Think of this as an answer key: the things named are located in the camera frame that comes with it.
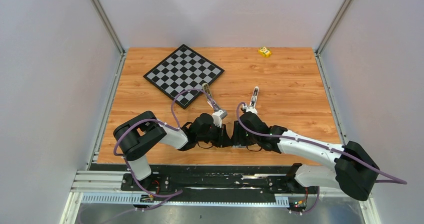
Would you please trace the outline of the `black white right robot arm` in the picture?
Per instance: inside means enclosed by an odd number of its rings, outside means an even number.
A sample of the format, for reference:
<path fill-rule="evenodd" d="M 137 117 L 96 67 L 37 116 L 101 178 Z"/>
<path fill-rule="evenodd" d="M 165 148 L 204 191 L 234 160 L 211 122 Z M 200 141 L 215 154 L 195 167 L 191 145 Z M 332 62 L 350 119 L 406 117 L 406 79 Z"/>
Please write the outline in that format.
<path fill-rule="evenodd" d="M 342 190 L 358 201 L 366 201 L 376 183 L 379 170 L 357 142 L 332 144 L 299 135 L 285 127 L 267 126 L 257 114 L 246 112 L 239 123 L 248 137 L 266 151 L 300 156 L 317 167 L 301 164 L 286 178 L 286 188 L 298 193 L 304 187 L 328 187 Z"/>

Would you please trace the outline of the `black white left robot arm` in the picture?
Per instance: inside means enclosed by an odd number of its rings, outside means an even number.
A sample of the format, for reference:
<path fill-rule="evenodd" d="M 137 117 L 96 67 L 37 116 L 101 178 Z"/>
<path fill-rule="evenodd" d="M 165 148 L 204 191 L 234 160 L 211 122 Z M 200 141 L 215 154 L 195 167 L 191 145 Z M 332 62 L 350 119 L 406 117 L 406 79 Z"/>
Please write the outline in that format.
<path fill-rule="evenodd" d="M 140 190 L 153 185 L 152 171 L 146 154 L 156 144 L 162 143 L 179 151 L 194 148 L 199 142 L 210 143 L 217 148 L 232 146 L 226 125 L 220 123 L 221 113 L 202 113 L 193 122 L 174 128 L 146 111 L 119 125 L 113 131 L 116 145 L 113 153 L 121 156 L 134 174 L 134 184 Z"/>

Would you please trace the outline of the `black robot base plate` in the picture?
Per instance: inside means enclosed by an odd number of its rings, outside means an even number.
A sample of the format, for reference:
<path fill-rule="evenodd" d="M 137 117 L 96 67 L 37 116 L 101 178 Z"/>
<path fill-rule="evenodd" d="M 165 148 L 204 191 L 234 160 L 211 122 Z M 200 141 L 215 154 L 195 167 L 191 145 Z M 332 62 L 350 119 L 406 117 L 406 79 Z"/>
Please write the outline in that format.
<path fill-rule="evenodd" d="M 316 187 L 294 183 L 290 166 L 205 166 L 151 165 L 151 174 L 140 181 L 142 187 L 165 195 L 182 191 L 176 202 L 274 203 L 275 195 L 301 199 L 317 193 Z"/>

